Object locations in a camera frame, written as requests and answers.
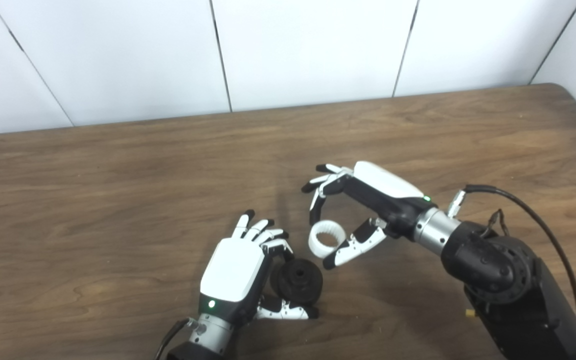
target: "white ring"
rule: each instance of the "white ring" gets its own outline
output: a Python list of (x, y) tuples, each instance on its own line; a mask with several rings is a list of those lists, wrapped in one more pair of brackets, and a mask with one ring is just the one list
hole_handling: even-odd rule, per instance
[[(318, 234), (329, 234), (336, 239), (336, 246), (327, 246), (322, 244), (322, 242), (317, 238)], [(338, 223), (331, 221), (329, 219), (323, 219), (315, 223), (311, 230), (310, 236), (308, 237), (308, 246), (310, 251), (320, 259), (327, 257), (337, 250), (337, 247), (341, 245), (346, 239), (346, 231)]]

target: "wooden table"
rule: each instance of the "wooden table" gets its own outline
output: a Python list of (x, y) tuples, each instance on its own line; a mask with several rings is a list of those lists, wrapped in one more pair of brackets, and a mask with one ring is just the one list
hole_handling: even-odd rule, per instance
[[(290, 232), (302, 257), (316, 164), (380, 164), (446, 207), (468, 183), (529, 203), (576, 271), (576, 102), (547, 84), (0, 135), (0, 359), (150, 359), (197, 316), (199, 281), (240, 212)], [(503, 207), (513, 235), (554, 249), (519, 208), (469, 196), (460, 217)], [(331, 198), (354, 230), (370, 211)], [(503, 357), (439, 258), (407, 240), (324, 272), (321, 317), (256, 321), (239, 359)], [(176, 343), (188, 337), (183, 331)]]

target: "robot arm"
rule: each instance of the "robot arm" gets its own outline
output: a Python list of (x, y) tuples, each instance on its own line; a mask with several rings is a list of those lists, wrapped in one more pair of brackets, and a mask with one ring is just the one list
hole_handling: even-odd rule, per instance
[(520, 239), (455, 219), (466, 191), (446, 214), (416, 187), (370, 162), (357, 162), (353, 170), (329, 164), (317, 170), (330, 175), (302, 188), (315, 191), (311, 225), (320, 220), (326, 196), (342, 192), (378, 216), (325, 257), (324, 268), (365, 253), (386, 235), (405, 237), (439, 256), (446, 272), (464, 283), (466, 297), (508, 360), (576, 360), (576, 315), (551, 272)]

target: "black spool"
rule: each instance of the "black spool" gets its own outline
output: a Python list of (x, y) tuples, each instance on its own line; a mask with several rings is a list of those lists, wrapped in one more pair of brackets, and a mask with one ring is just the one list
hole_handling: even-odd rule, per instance
[(277, 272), (277, 295), (290, 302), (313, 306), (322, 294), (322, 287), (322, 271), (309, 260), (290, 260)]

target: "black cable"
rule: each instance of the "black cable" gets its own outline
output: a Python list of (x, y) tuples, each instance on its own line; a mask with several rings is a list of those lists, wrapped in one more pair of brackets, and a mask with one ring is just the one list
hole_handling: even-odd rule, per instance
[(190, 321), (190, 317), (183, 319), (183, 320), (180, 320), (180, 321), (177, 321), (176, 323), (174, 323), (174, 325), (172, 325), (170, 330), (168, 330), (168, 332), (166, 333), (164, 338), (161, 340), (161, 344), (159, 345), (159, 348), (157, 349), (157, 353), (155, 353), (155, 357), (153, 358), (153, 360), (160, 360), (160, 357), (162, 357), (162, 353), (164, 352), (164, 349), (166, 349), (166, 347), (170, 343), (170, 340), (172, 340), (172, 338), (174, 338), (175, 335), (177, 335), (177, 333), (180, 330), (182, 330), (184, 328), (184, 326), (186, 326), (186, 324), (188, 324), (189, 321)]
[(490, 216), (488, 220), (488, 224), (486, 226), (486, 230), (481, 233), (482, 239), (485, 239), (490, 232), (492, 231), (492, 227), (497, 223), (497, 219), (499, 219), (499, 225), (501, 226), (501, 230), (503, 231), (503, 235), (506, 237), (510, 236), (510, 230), (508, 230), (508, 226), (506, 226), (506, 218), (504, 216), (504, 211), (502, 209), (496, 210)]
[(494, 186), (470, 185), (469, 184), (469, 185), (466, 185), (466, 187), (464, 187), (463, 191), (466, 193), (483, 192), (483, 193), (501, 195), (501, 196), (505, 197), (506, 199), (509, 199), (513, 203), (519, 205), (519, 207), (521, 209), (523, 209), (524, 212), (526, 212), (526, 213), (528, 213), (528, 215), (530, 215), (530, 217), (539, 225), (539, 227), (543, 230), (543, 232), (546, 233), (548, 239), (550, 240), (550, 242), (554, 246), (555, 250), (557, 251), (557, 254), (560, 257), (561, 262), (563, 263), (564, 268), (566, 269), (567, 276), (570, 280), (570, 286), (572, 287), (572, 294), (574, 297), (574, 303), (576, 305), (575, 273), (572, 269), (572, 266), (570, 266), (570, 262), (568, 260), (568, 257), (566, 256), (564, 249), (560, 245), (560, 242), (557, 240), (557, 237), (555, 237), (555, 234), (553, 234), (553, 231), (551, 231), (551, 229), (548, 227), (548, 225), (546, 225), (544, 220), (539, 215), (537, 215), (537, 212), (535, 212), (533, 209), (531, 209), (530, 206), (528, 206), (525, 202), (521, 201), (521, 199), (519, 199), (517, 196), (514, 196), (514, 194), (511, 194), (508, 191), (504, 191), (502, 189), (498, 189)]
[(506, 237), (510, 236), (510, 230), (508, 230), (508, 226), (506, 226), (506, 217), (504, 216), (504, 211), (502, 209), (498, 210), (499, 212), (499, 226), (501, 226), (501, 230), (503, 231), (503, 235)]

